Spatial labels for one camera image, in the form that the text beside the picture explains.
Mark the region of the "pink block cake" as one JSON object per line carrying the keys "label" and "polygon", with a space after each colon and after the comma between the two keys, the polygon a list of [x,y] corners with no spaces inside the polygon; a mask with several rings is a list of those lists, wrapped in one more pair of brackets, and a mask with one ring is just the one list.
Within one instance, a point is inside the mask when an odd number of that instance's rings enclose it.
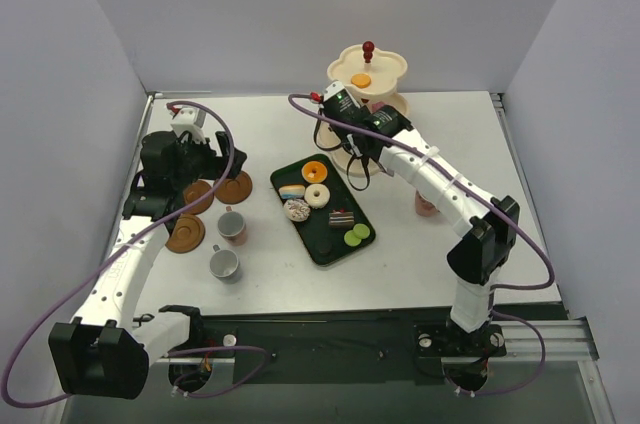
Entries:
{"label": "pink block cake", "polygon": [[372,105],[371,107],[371,111],[373,113],[377,112],[378,110],[382,109],[384,106],[386,105],[385,102],[377,102],[375,104]]}

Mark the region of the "chocolate layer cake slice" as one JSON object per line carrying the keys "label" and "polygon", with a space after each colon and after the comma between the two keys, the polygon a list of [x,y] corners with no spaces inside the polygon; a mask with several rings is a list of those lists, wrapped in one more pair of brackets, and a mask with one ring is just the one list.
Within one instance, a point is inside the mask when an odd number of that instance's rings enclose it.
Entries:
{"label": "chocolate layer cake slice", "polygon": [[352,211],[331,211],[328,215],[328,225],[334,229],[352,229],[355,225],[355,215]]}

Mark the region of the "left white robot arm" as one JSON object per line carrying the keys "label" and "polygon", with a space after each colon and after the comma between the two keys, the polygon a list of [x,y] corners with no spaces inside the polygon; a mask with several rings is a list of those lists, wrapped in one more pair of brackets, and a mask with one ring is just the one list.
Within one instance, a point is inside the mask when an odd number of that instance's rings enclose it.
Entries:
{"label": "left white robot arm", "polygon": [[156,257],[186,214],[186,189],[198,180],[234,177],[246,160],[229,132],[215,136],[217,150],[193,130],[143,138],[122,211],[125,239],[114,246],[71,321],[55,324],[48,336],[65,393],[134,399],[158,359],[174,349],[193,356],[205,346],[196,307],[164,305],[141,326],[135,326],[134,314]]}

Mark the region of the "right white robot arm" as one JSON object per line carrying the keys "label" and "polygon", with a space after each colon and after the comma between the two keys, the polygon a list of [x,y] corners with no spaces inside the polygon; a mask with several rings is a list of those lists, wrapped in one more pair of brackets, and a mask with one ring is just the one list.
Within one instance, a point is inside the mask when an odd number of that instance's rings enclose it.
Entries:
{"label": "right white robot arm", "polygon": [[460,241],[447,262],[457,276],[451,323],[446,340],[458,353],[469,353],[482,341],[489,321],[491,291],[515,244],[516,233],[486,207],[492,204],[512,220],[519,219],[519,204],[507,196],[501,200],[468,185],[466,178],[421,137],[411,122],[385,105],[371,113],[355,107],[343,113],[321,107],[332,119],[333,132],[354,157],[375,161],[384,170],[402,177],[446,218]]}

